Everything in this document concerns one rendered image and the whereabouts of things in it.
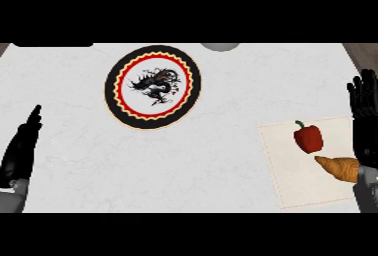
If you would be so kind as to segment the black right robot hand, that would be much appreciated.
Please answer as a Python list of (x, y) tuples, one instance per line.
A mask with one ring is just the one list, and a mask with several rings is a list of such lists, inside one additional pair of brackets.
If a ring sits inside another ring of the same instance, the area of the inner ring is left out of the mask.
[(372, 69), (346, 84), (352, 116), (352, 151), (361, 165), (378, 169), (378, 76)]

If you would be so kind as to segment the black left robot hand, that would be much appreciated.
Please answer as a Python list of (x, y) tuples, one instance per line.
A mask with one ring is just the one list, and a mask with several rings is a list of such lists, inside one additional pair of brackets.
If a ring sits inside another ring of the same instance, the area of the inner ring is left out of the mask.
[(28, 180), (32, 173), (33, 149), (41, 129), (41, 106), (36, 105), (26, 122), (19, 125), (0, 162), (0, 188), (10, 188), (11, 182)]

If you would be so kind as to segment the red bell pepper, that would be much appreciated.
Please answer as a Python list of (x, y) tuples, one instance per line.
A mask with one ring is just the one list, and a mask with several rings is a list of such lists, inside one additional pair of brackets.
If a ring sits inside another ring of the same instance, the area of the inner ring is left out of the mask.
[(293, 140), (299, 149), (307, 154), (320, 151), (323, 148), (320, 129), (314, 125), (304, 126), (299, 120), (295, 121), (295, 124), (299, 129), (293, 132)]

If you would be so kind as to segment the cream placemat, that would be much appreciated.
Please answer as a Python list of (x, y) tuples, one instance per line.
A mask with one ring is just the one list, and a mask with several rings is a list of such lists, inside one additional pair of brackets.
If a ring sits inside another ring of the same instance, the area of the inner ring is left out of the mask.
[(315, 156), (354, 157), (351, 146), (351, 118), (305, 120), (320, 129), (323, 148), (307, 154), (293, 141), (299, 126), (293, 122), (258, 127), (262, 151), (283, 211), (305, 211), (354, 200), (352, 184), (338, 181), (323, 170)]

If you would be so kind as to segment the dragon print plate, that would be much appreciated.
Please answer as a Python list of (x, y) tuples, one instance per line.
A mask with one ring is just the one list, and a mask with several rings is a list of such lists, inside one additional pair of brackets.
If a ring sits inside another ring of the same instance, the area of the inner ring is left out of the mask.
[(115, 119), (137, 130), (174, 124), (190, 112), (200, 93), (200, 73), (190, 56), (166, 45), (131, 51), (104, 81), (104, 102)]

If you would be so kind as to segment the golden croissant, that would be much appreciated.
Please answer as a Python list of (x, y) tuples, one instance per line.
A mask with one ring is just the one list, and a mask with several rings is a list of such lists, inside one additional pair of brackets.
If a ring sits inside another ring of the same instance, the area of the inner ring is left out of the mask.
[(314, 157), (314, 161), (324, 171), (339, 181), (355, 183), (360, 163), (354, 158)]

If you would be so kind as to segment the grey round object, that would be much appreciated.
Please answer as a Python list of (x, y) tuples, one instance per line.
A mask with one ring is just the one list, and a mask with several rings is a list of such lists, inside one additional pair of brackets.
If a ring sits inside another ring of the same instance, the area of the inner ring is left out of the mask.
[(215, 52), (225, 52), (233, 50), (239, 44), (237, 43), (202, 43), (202, 46)]

